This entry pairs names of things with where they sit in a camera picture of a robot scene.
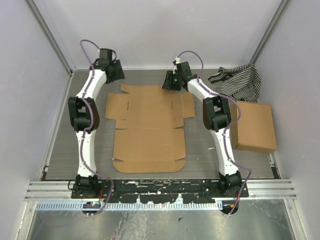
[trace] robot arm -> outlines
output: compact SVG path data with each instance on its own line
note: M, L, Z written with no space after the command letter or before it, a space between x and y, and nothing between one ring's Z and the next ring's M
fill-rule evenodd
M208 88L197 75L192 75L189 63L180 62L179 58L173 62L173 71L167 71L163 89L180 91L182 88L195 95L203 106L203 123L210 131L219 159L219 186L223 193L233 195L242 185L242 178L235 162L230 139L230 130L226 127L231 123L228 100L217 96L218 93Z
M79 167L73 190L86 197L95 196L99 192L98 177L93 173L97 172L95 135L100 123L95 101L104 83L108 84L125 78L120 60L113 59L113 53L116 55L115 51L111 49L99 49L99 58L93 64L94 70L90 69L83 88L76 97L68 99L70 122L77 137L79 156ZM84 100L88 102L90 109L86 106Z

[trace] flattened cardboard box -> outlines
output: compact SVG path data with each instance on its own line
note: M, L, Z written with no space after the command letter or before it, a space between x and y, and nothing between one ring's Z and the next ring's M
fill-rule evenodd
M277 149L271 106L255 102L237 101L240 120L231 127L234 149L273 153ZM235 105L230 109L233 121L239 116Z
M168 173L186 161L184 118L195 116L191 93L172 93L161 86L122 83L126 93L109 93L105 118L115 119L113 161L122 173Z

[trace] black and white striped fabric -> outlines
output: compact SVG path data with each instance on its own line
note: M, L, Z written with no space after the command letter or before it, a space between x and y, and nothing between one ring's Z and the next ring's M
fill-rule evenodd
M208 80L212 84L224 81L221 86L214 89L219 94L246 102L257 102L258 100L261 79L256 67L251 63L230 70L220 67L219 72L209 77Z

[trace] floor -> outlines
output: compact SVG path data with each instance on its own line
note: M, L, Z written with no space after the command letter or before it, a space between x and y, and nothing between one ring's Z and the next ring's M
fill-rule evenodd
M216 70L207 69L201 74L203 82L213 88L207 78ZM120 83L129 85L162 85L166 70L126 70L126 79L105 84L96 99L100 115L100 125L95 136L95 163L98 172L113 179L167 179L167 178L219 178L219 161L215 143L205 129L202 119L202 103L195 99L193 118L184 120L186 145L186 165L175 173L121 173L113 166L115 120L105 119L106 100L109 92L120 93ZM88 78L88 71L76 71L71 82L69 96L75 96ZM252 169L251 178L273 178L269 156L265 153L234 150L236 162ZM78 170L78 144L70 124L69 110L66 105L55 139L46 179L74 179ZM242 177L248 172L241 171Z
M229 217L219 210L36 211L28 240L292 240L283 200L243 200Z

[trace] wall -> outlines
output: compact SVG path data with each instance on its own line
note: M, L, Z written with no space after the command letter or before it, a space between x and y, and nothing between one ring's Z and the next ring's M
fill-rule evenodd
M70 66L87 69L78 42L116 50L124 68L171 68L184 50L206 68L248 63L280 0L34 0ZM94 47L88 47L92 59ZM188 57L194 68L199 60Z
M319 11L317 0L292 1L256 63L260 99L273 108L275 157L314 239L320 238Z
M68 80L26 3L0 3L0 235L18 230L30 180L37 180Z

